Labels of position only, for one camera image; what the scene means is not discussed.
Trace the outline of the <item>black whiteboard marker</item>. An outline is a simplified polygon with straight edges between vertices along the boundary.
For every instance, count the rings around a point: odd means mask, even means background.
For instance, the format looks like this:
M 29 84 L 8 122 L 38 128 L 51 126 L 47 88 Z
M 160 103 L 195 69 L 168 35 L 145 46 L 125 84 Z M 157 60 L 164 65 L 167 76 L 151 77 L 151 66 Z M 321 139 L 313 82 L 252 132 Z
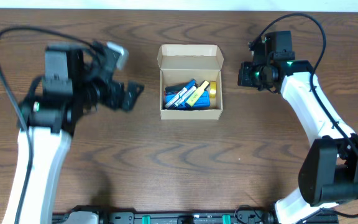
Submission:
M 197 89 L 196 85 L 192 86 L 179 100 L 174 102 L 173 107 L 178 108 L 184 105 L 186 99 L 188 99 L 196 91 L 196 89 Z

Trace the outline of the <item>yellow clear tape roll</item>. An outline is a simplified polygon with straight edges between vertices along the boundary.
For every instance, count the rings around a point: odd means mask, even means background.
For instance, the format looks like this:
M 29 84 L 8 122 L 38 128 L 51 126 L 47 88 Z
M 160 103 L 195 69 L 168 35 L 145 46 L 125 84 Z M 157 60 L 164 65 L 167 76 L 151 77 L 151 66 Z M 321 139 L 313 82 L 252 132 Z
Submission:
M 216 98 L 216 93 L 217 93 L 217 83 L 216 82 L 211 82 L 209 84 L 209 97 L 211 99 L 215 99 Z

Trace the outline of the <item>red black stapler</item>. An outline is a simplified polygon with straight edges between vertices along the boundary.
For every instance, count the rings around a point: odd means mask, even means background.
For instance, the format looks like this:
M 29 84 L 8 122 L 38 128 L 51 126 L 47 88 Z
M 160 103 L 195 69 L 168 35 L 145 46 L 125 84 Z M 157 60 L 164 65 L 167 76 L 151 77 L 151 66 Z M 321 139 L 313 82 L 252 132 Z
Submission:
M 186 83 L 181 83 L 181 84 L 178 84 L 178 85 L 167 86 L 167 87 L 165 88 L 165 93 L 166 93 L 167 95 L 174 94 L 174 93 L 177 93 L 177 92 L 179 92 L 180 90 L 182 90 L 184 87 L 186 87 Z

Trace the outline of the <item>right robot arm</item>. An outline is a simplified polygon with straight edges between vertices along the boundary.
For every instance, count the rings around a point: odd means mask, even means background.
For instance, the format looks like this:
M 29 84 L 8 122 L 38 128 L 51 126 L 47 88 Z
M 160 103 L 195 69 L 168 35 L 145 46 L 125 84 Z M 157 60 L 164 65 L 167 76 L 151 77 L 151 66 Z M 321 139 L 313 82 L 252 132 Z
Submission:
M 253 59 L 242 62 L 237 84 L 281 94 L 310 143 L 298 187 L 274 203 L 274 222 L 329 222 L 336 206 L 358 200 L 358 134 L 336 113 L 309 61 L 295 58 L 289 31 L 258 37 L 249 49 Z

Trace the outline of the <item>cardboard box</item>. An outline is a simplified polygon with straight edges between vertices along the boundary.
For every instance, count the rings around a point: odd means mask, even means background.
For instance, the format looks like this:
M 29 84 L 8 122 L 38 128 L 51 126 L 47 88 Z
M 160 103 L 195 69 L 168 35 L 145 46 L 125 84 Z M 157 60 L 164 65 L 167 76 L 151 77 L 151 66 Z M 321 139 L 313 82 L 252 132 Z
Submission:
M 157 55 L 160 69 L 160 117 L 168 119 L 218 120 L 223 112 L 222 73 L 224 57 L 217 45 L 163 44 Z M 195 80 L 216 82 L 216 96 L 207 108 L 165 109 L 165 88 Z

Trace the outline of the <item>yellow highlighter pen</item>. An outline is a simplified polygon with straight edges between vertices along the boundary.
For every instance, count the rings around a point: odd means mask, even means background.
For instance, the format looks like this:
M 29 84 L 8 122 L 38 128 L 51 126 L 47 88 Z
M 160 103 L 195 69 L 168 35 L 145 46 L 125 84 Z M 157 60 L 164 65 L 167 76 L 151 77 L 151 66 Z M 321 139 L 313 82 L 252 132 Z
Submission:
M 194 92 L 193 94 L 187 99 L 185 106 L 188 108 L 192 108 L 194 104 L 199 100 L 199 98 L 204 93 L 205 89 L 209 86 L 209 81 L 204 81 Z

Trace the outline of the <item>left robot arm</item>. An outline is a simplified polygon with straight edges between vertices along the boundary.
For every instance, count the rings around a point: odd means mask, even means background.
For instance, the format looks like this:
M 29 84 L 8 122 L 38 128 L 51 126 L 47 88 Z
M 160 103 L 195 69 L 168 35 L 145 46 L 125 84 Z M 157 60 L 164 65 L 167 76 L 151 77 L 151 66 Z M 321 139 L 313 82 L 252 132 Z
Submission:
M 115 43 L 94 42 L 91 63 L 80 45 L 50 44 L 45 73 L 36 78 L 20 105 L 24 128 L 19 131 L 18 160 L 3 223 L 51 223 L 63 162 L 75 126 L 98 105 L 130 111 L 144 86 L 112 79 L 129 53 Z

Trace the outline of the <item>blue whiteboard marker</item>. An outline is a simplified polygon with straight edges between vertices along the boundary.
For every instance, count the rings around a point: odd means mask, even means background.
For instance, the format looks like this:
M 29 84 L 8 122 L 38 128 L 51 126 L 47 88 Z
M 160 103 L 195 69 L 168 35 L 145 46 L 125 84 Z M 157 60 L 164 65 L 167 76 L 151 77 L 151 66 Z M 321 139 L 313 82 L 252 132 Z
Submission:
M 194 79 L 192 79 L 170 101 L 167 101 L 167 103 L 165 104 L 165 108 L 169 109 L 172 106 L 174 106 L 175 103 L 178 102 L 182 98 L 182 96 L 195 84 L 196 84 L 196 81 Z

